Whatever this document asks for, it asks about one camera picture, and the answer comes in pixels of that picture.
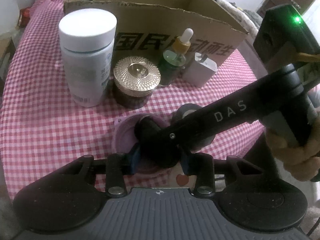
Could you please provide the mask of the person's right hand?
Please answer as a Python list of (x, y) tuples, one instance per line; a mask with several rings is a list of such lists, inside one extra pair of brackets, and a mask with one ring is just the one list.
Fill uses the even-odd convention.
[(272, 155), (298, 181), (319, 181), (319, 113), (312, 104), (285, 107), (264, 117)]

